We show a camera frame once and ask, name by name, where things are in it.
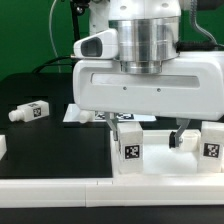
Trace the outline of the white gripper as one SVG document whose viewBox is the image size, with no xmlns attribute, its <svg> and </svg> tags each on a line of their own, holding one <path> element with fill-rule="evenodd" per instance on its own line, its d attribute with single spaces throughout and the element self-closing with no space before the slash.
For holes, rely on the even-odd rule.
<svg viewBox="0 0 224 224">
<path fill-rule="evenodd" d="M 73 71 L 73 95 L 80 109 L 106 112 L 115 141 L 115 113 L 177 118 L 169 147 L 178 148 L 189 119 L 224 116 L 224 52 L 184 52 L 154 75 L 123 73 L 114 60 L 81 60 Z"/>
</svg>

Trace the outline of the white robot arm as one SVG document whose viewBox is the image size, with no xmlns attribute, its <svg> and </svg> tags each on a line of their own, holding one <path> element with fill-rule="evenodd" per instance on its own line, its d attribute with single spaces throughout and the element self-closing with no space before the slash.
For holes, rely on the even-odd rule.
<svg viewBox="0 0 224 224">
<path fill-rule="evenodd" d="M 173 117 L 181 144 L 192 119 L 224 116 L 224 52 L 196 12 L 224 0 L 110 0 L 108 25 L 74 44 L 73 94 L 82 110 L 101 111 L 114 133 L 119 112 Z"/>
</svg>

